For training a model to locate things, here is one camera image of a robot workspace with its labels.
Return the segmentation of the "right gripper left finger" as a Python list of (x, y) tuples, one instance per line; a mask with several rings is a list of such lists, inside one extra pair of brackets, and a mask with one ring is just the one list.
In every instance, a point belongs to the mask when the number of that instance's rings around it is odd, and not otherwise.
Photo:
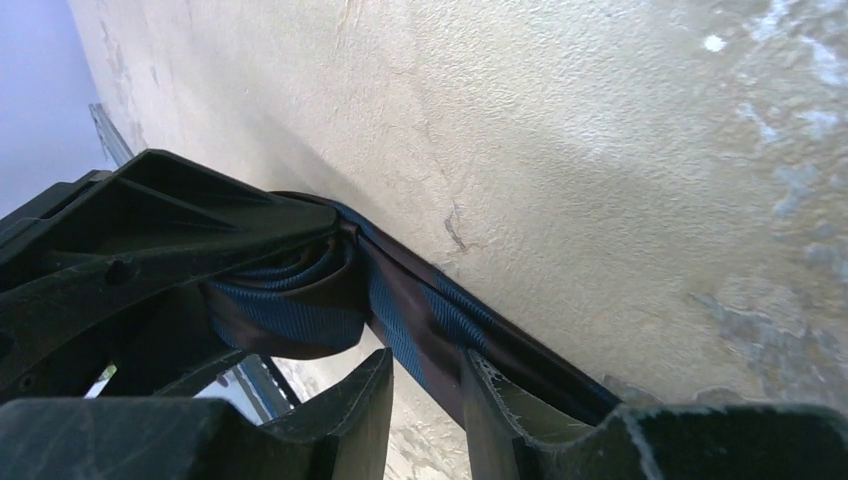
[(377, 350), (278, 419), (215, 398), (15, 400), (1, 410), (5, 479), (379, 479), (393, 358)]

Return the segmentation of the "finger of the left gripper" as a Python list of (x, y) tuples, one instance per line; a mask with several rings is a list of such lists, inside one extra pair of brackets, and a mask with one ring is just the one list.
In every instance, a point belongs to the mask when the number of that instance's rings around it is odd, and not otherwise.
[(333, 232), (329, 207), (271, 194), (165, 150), (60, 182), (1, 222), (1, 387), (168, 289), (238, 271)]

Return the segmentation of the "dark navy striped tie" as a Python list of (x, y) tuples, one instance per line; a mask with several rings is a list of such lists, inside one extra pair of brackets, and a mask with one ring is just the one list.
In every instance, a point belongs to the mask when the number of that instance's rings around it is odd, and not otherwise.
[(223, 341), (253, 354), (312, 360), (344, 352), (370, 329), (456, 422), (462, 354), (589, 425), (618, 397), (524, 333), (434, 265), (337, 204), (334, 232), (201, 287)]

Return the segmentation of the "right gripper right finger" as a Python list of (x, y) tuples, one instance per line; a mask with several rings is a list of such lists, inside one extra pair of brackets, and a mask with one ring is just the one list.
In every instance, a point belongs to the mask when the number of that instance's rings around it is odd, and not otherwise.
[(616, 407), (584, 424), (463, 359), (475, 479), (844, 479), (847, 419), (816, 405)]

